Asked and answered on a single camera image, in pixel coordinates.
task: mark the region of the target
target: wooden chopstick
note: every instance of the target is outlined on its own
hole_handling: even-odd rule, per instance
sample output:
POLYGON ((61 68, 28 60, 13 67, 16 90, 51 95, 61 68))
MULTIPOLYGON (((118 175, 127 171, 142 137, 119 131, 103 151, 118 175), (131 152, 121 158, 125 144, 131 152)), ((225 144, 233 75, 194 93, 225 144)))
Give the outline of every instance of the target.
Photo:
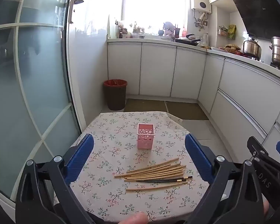
POLYGON ((154 190, 154 189, 163 189, 163 188, 171 188, 177 185, 181 185, 181 184, 185 184, 186 182, 181 182, 181 183, 177 183, 177 184, 171 184, 171 185, 162 185, 162 186, 157 186, 157 187, 150 187, 150 188, 135 188, 135 189, 125 189, 126 191, 146 191, 146 190, 154 190))
POLYGON ((142 173, 135 173, 135 174, 131 174, 130 176, 138 176, 138 175, 141 175, 141 174, 147 174, 147 173, 154 173, 154 172, 158 172, 158 171, 163 171, 163 170, 166 170, 166 169, 171 169, 171 168, 174 168, 176 166, 180 166, 180 163, 176 163, 176 164, 169 164, 169 166, 165 165, 164 167, 160 167, 160 168, 156 168, 156 169, 153 169, 153 170, 148 170, 148 171, 145 171, 145 172, 142 172, 142 173))
POLYGON ((135 180, 135 179, 148 179, 148 178, 157 178, 157 177, 163 177, 163 176, 171 176, 171 175, 174 175, 174 174, 177 174, 177 173, 182 173, 184 172, 184 170, 177 170, 177 171, 172 171, 171 173, 161 173, 161 174, 156 174, 156 175, 150 175, 150 176, 144 176, 144 177, 129 177, 129 178, 126 178, 127 180, 135 180))
POLYGON ((152 173, 151 175, 147 175, 147 176, 143 176, 143 177, 127 177, 126 179, 147 179, 147 178, 154 178, 154 177, 158 177, 158 176, 163 177, 163 176, 175 174, 176 172, 180 172, 180 171, 184 171, 184 170, 182 168, 180 168, 180 169, 176 169, 176 170, 169 171, 166 173, 159 173, 159 174, 152 173))
MULTIPOLYGON (((135 172, 134 174, 138 174, 138 173, 145 173, 145 172, 148 172, 148 171, 151 171, 151 170, 160 170, 160 169, 166 169, 170 167, 170 164, 167 164, 165 166, 161 166, 161 167, 155 167, 155 168, 151 168, 151 169, 147 169, 147 170, 142 170, 142 171, 139 171, 139 172, 135 172)), ((131 173, 124 173, 124 174, 120 174, 120 175, 114 175, 114 178, 118 178, 118 177, 125 177, 125 176, 131 176, 132 174, 131 173)))
POLYGON ((166 179, 166 178, 171 178, 171 177, 180 176, 180 175, 184 175, 184 173, 178 173, 178 174, 174 174, 174 175, 170 175, 170 176, 163 176, 163 177, 156 177, 156 178, 147 178, 147 179, 129 179, 129 180, 125 179, 124 181, 132 182, 132 181, 137 181, 137 180, 166 179))
MULTIPOLYGON (((178 157, 177 157, 177 158, 173 158, 173 159, 168 160, 168 161, 164 161, 164 162, 159 163, 159 164, 156 164, 156 165, 154 165, 154 167, 158 167, 158 166, 161 166, 161 165, 163 165, 163 164, 169 163, 169 162, 171 162, 171 161, 177 161, 177 160, 179 160, 178 157)), ((135 169, 135 170, 131 170, 131 171, 127 171, 127 173, 132 173, 132 172, 136 172, 136 171, 140 171, 140 170, 145 170, 145 169, 148 169, 148 168, 151 168, 151 166, 144 167, 144 168, 140 168, 140 169, 135 169)))
POLYGON ((178 166, 178 167, 174 167, 174 168, 168 168, 166 170, 161 170, 161 171, 152 172, 152 173, 140 173, 140 174, 137 174, 137 175, 131 175, 130 177, 142 177, 142 176, 147 176, 147 175, 151 175, 151 174, 166 173, 166 172, 173 171, 173 170, 176 170, 176 169, 180 169, 180 168, 183 168, 183 167, 186 167, 186 165, 182 165, 182 166, 178 166))

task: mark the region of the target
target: pink pen holder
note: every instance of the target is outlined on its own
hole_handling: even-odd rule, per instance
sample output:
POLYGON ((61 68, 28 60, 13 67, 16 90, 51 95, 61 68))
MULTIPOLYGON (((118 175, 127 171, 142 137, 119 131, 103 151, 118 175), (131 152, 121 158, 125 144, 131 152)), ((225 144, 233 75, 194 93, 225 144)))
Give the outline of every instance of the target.
POLYGON ((153 124, 138 124, 137 147, 138 149, 151 149, 154 138, 153 124))

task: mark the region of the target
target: chopstick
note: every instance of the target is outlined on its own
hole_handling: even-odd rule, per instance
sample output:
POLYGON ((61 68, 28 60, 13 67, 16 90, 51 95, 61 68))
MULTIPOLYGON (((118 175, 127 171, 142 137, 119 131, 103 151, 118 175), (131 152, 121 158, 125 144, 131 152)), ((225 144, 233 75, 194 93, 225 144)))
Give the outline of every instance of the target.
POLYGON ((159 174, 152 173, 152 174, 145 175, 145 176, 127 177, 126 179, 146 179, 146 178, 153 178, 153 177, 158 177, 158 176, 162 177, 162 176, 168 176, 168 175, 172 175, 172 174, 182 172, 182 171, 184 171, 184 170, 182 168, 180 168, 180 169, 176 169, 176 170, 165 172, 165 173, 159 173, 159 174))
POLYGON ((171 182, 182 182, 182 181, 187 181, 187 179, 176 179, 176 180, 164 180, 164 181, 158 181, 158 180, 144 180, 144 181, 136 181, 136 182, 144 182, 144 183, 171 183, 171 182))
POLYGON ((166 170, 161 170, 161 171, 157 170, 156 172, 151 172, 151 173, 147 173, 147 172, 140 173, 140 174, 136 174, 136 175, 131 175, 130 177, 142 177, 142 176, 151 175, 151 174, 166 173, 166 172, 173 171, 173 170, 183 168, 183 167, 186 167, 186 165, 182 165, 182 166, 178 166, 178 167, 174 167, 174 168, 168 168, 166 170))
MULTIPOLYGON (((173 159, 168 160, 168 161, 164 161, 164 162, 159 163, 159 164, 156 164, 156 165, 153 165, 153 167, 158 167, 158 166, 161 166, 161 165, 163 165, 163 164, 169 163, 169 162, 171 162, 171 161, 177 161, 177 160, 179 160, 178 157, 177 157, 177 158, 173 158, 173 159)), ((135 170, 127 171, 127 173, 132 173, 132 172, 135 172, 135 171, 145 170, 145 169, 148 169, 148 168, 151 168, 151 167, 152 167, 152 166, 148 166, 148 167, 144 167, 144 168, 140 168, 140 169, 135 169, 135 170)))
POLYGON ((152 179, 165 179, 165 178, 169 178, 169 177, 175 177, 175 176, 180 176, 180 175, 184 175, 184 171, 180 171, 178 173, 175 173, 173 175, 170 175, 170 176, 158 176, 158 177, 153 177, 153 178, 146 178, 146 179, 125 179, 124 181, 128 181, 128 182, 131 182, 131 181, 137 181, 137 180, 152 180, 152 179))
POLYGON ((171 184, 171 185, 162 185, 162 186, 157 186, 157 187, 151 187, 151 188, 135 188, 135 189, 129 189, 127 188, 126 191, 146 191, 146 190, 154 190, 154 189, 162 189, 162 188, 171 188, 173 186, 185 184, 186 182, 181 182, 177 184, 171 184))
POLYGON ((180 177, 175 179, 160 179, 160 180, 139 180, 137 182, 144 182, 144 183, 166 183, 166 182, 180 182, 180 181, 186 181, 187 179, 191 179, 193 176, 187 176, 187 177, 180 177))
MULTIPOLYGON (((166 168, 169 168, 170 167, 170 164, 167 164, 165 166, 161 166, 161 167, 155 167, 155 168, 151 168, 151 169, 147 169, 147 170, 142 170, 142 171, 139 171, 139 172, 135 172, 134 174, 138 174, 138 173, 145 173, 145 172, 148 172, 148 171, 151 171, 151 170, 160 170, 160 169, 166 169, 166 168)), ((118 177, 125 177, 125 176, 131 176, 132 173, 124 173, 124 174, 120 174, 120 175, 114 175, 114 178, 118 178, 118 177)))

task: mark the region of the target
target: floral tablecloth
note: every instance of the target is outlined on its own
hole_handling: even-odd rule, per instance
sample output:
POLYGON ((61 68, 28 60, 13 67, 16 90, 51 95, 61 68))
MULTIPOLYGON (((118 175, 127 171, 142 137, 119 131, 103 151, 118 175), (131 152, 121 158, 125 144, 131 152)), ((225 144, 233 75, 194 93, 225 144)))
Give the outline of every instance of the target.
POLYGON ((94 148, 76 182, 70 187, 88 212, 109 222, 119 222, 143 211, 150 221, 185 216, 193 211, 208 187, 184 147, 189 132, 165 112, 102 113, 81 134, 94 138, 94 148), (154 124, 152 150, 137 149, 138 123, 154 124), (156 183, 124 182, 114 175, 179 157, 187 165, 187 184, 141 191, 156 183), (126 188, 139 188, 126 192, 126 188))

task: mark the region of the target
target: metal screw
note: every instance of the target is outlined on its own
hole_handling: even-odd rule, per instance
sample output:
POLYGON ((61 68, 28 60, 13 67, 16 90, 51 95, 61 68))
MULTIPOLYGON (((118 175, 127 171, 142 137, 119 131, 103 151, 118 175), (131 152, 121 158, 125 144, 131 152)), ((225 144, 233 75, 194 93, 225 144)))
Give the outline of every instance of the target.
POLYGON ((252 162, 249 161, 249 160, 246 160, 246 161, 245 161, 245 164, 248 165, 248 166, 251 166, 251 165, 252 165, 252 162))
POLYGON ((225 158, 223 156, 217 156, 217 160, 223 162, 225 161, 225 158))
POLYGON ((33 164, 33 160, 28 160, 28 161, 26 162, 26 164, 27 164, 27 166, 32 165, 32 164, 33 164))
POLYGON ((56 157, 54 157, 54 161, 55 161, 55 162, 60 162, 61 159, 62 159, 61 156, 56 156, 56 157))

